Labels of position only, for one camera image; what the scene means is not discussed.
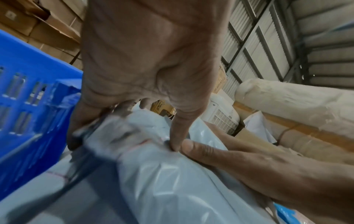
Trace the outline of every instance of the white appliance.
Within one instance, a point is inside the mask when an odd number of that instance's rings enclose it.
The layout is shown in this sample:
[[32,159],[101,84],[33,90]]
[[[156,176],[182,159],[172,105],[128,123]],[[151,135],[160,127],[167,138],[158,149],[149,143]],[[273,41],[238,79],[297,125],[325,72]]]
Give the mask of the white appliance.
[[208,107],[200,118],[215,124],[228,134],[232,134],[240,122],[240,116],[232,105],[214,93],[211,94]]

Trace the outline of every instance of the fingernail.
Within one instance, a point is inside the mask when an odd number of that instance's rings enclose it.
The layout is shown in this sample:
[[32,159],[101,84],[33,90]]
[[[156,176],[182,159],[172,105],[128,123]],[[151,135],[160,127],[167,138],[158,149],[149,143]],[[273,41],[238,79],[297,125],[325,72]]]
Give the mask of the fingernail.
[[185,154],[189,154],[192,149],[193,149],[193,141],[189,140],[189,139],[185,139],[182,142],[182,152],[184,152]]

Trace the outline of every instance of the plastic crate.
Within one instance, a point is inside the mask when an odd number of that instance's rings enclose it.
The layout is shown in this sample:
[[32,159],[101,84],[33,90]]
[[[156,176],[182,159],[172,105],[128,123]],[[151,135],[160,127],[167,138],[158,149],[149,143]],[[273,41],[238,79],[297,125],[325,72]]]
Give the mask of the plastic crate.
[[81,78],[0,31],[0,200],[59,160]]

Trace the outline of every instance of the stacked cardboard boxes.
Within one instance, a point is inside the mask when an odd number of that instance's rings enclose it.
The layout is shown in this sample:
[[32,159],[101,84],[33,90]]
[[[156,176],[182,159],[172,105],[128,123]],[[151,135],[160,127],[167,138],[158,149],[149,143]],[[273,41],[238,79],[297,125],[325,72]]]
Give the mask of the stacked cardboard boxes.
[[[0,0],[0,29],[70,63],[80,51],[86,6],[83,0]],[[82,69],[80,56],[73,65]]]

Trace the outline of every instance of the hand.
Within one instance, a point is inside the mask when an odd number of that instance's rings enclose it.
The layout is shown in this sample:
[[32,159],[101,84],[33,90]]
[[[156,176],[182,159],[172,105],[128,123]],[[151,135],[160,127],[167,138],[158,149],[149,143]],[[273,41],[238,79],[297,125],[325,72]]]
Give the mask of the hand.
[[113,105],[158,99],[177,114],[170,143],[179,150],[206,109],[217,79],[233,0],[91,0],[82,31],[82,96],[72,132]]
[[222,151],[191,140],[185,140],[181,148],[193,160],[225,170],[308,217],[334,217],[348,223],[354,220],[354,167],[281,152],[269,154],[237,140],[233,149],[238,151]]

